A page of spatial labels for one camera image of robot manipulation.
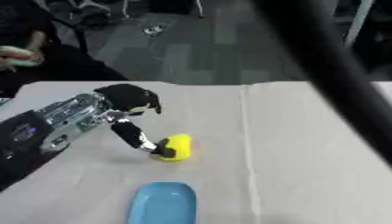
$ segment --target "black cable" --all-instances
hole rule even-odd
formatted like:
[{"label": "black cable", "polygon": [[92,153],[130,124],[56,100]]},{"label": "black cable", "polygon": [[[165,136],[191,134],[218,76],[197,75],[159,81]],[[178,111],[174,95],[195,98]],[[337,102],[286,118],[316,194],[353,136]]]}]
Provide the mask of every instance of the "black cable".
[{"label": "black cable", "polygon": [[343,46],[319,0],[254,0],[318,91],[392,165],[392,110]]}]

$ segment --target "white object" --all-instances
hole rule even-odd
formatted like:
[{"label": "white object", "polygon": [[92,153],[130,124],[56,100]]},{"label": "white object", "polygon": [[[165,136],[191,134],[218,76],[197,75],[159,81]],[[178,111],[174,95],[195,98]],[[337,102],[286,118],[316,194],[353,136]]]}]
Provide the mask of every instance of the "white object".
[{"label": "white object", "polygon": [[353,23],[351,24],[348,34],[346,36],[346,46],[351,47],[355,40],[357,39],[363,24],[368,16],[368,13],[372,9],[375,0],[361,0],[360,7],[355,14]]},{"label": "white object", "polygon": [[[110,84],[31,84],[0,118]],[[0,193],[2,223],[126,223],[134,193],[156,181],[191,186],[198,223],[391,223],[391,170],[309,84],[133,84],[159,94],[164,106],[162,115],[135,118],[136,125],[153,142],[191,134],[193,157],[155,161],[109,129],[94,129]],[[380,86],[392,96],[391,82]]]}]

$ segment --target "desk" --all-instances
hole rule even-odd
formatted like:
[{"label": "desk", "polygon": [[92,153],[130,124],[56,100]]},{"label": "desk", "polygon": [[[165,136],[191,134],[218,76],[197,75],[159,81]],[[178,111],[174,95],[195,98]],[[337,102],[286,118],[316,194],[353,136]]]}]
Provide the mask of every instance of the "desk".
[{"label": "desk", "polygon": [[[32,84],[0,117],[108,84]],[[153,181],[190,185],[197,223],[391,223],[392,172],[309,84],[137,85],[160,95],[164,113],[135,123],[154,141],[190,133],[194,157],[155,161],[108,127],[93,129],[0,193],[2,223],[124,224],[136,190]],[[381,87],[392,95],[392,83]]]}]

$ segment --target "yellow object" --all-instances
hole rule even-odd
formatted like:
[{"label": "yellow object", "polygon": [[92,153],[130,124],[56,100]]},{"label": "yellow object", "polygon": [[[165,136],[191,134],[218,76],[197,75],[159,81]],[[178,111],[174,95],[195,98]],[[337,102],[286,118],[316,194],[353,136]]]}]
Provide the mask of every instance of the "yellow object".
[{"label": "yellow object", "polygon": [[175,157],[159,157],[164,161],[179,161],[185,160],[192,156],[192,138],[187,134],[178,134],[167,137],[169,140],[166,148],[171,148],[176,151]]}]

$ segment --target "blue dish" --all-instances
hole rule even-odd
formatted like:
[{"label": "blue dish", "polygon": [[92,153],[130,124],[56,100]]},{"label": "blue dish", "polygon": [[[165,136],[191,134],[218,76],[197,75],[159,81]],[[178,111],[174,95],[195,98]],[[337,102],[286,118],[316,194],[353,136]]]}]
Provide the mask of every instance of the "blue dish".
[{"label": "blue dish", "polygon": [[137,192],[129,224],[194,224],[196,194],[183,183],[157,182]]}]

